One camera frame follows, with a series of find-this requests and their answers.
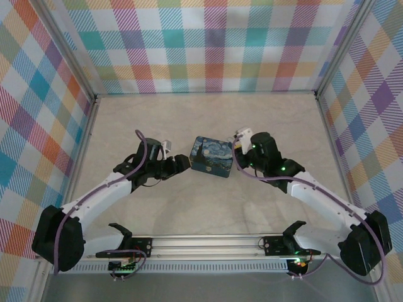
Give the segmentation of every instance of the small box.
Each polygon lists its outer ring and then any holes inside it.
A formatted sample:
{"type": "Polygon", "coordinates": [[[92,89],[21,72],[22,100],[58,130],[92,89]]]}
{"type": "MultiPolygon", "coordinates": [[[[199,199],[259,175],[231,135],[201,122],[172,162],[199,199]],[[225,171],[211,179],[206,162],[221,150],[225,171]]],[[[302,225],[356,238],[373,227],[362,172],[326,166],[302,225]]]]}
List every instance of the small box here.
{"type": "Polygon", "coordinates": [[[191,168],[196,171],[229,177],[232,166],[232,144],[207,137],[196,137],[190,152],[191,168]]]}

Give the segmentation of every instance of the painted box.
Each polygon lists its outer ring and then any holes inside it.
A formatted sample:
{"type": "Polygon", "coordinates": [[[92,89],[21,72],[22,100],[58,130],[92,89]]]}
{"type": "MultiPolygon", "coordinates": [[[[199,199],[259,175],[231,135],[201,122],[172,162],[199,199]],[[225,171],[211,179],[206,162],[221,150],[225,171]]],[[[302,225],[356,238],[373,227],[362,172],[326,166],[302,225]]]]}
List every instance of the painted box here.
{"type": "Polygon", "coordinates": [[[196,137],[190,153],[191,168],[216,176],[229,177],[232,166],[231,146],[230,142],[196,137]]]}

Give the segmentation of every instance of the wall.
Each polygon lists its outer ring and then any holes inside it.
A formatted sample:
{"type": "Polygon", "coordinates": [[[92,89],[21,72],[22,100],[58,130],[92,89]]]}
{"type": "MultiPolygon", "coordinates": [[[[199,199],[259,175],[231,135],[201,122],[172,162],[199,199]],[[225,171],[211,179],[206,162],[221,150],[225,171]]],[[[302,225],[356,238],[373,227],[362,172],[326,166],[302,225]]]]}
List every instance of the wall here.
{"type": "Polygon", "coordinates": [[[360,0],[46,0],[99,93],[318,85],[360,0]]]}
{"type": "Polygon", "coordinates": [[[321,103],[354,202],[388,218],[403,296],[403,1],[377,1],[321,103]]]}
{"type": "Polygon", "coordinates": [[[0,301],[21,301],[43,208],[60,206],[89,100],[28,0],[0,0],[0,301]]]}

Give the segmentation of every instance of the beige floor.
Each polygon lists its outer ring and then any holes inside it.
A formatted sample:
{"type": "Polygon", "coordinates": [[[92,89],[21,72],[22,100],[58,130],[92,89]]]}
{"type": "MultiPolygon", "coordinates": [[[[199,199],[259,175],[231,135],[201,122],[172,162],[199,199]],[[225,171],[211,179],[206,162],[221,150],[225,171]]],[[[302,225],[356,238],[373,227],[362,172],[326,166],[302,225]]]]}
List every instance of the beige floor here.
{"type": "MultiPolygon", "coordinates": [[[[75,197],[84,194],[137,150],[145,136],[173,143],[189,155],[198,135],[225,140],[250,126],[268,131],[284,157],[305,166],[345,198],[312,95],[160,94],[102,99],[75,197]]],[[[117,222],[135,234],[282,232],[296,220],[331,227],[315,210],[233,168],[228,179],[188,170],[153,188],[141,187],[93,223],[117,222]]]]}

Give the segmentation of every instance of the colorful plaid backdrop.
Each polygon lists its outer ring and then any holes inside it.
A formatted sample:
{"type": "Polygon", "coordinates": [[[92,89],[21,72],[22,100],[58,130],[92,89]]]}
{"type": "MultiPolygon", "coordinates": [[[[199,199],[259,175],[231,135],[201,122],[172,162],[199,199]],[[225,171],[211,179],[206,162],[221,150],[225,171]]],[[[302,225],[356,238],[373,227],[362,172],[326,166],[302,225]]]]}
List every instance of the colorful plaid backdrop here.
{"type": "Polygon", "coordinates": [[[354,202],[388,218],[403,296],[403,0],[378,0],[322,99],[354,202]]]}
{"type": "Polygon", "coordinates": [[[312,90],[360,2],[47,0],[108,94],[312,90]]]}
{"type": "Polygon", "coordinates": [[[0,301],[21,301],[43,208],[62,202],[89,100],[28,0],[0,0],[0,301]]]}

